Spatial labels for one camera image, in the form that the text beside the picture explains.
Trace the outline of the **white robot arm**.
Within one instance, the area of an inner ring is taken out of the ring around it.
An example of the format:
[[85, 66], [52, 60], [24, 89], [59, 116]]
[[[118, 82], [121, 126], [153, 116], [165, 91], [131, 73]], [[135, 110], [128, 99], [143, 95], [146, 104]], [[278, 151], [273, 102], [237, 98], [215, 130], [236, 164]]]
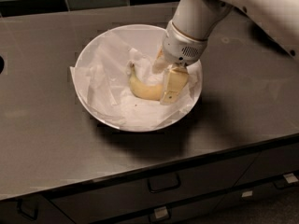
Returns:
[[235, 7], [298, 58], [299, 0], [180, 0], [153, 66], [158, 73], [166, 72], [162, 104], [178, 99], [187, 83], [186, 67], [200, 59], [215, 26]]

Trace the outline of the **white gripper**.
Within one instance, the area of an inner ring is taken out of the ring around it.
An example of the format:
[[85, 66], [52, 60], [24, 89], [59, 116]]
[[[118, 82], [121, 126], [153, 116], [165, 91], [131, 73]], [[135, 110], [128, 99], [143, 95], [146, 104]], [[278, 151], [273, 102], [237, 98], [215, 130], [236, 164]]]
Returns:
[[[196, 63], [207, 47], [207, 41], [196, 40], [184, 35], [172, 21], [167, 24], [162, 48], [152, 66], [153, 74], [160, 74], [169, 63], [191, 65]], [[189, 73], [185, 66], [172, 64], [164, 70], [163, 89], [160, 103], [170, 105], [177, 101], [188, 83]]]

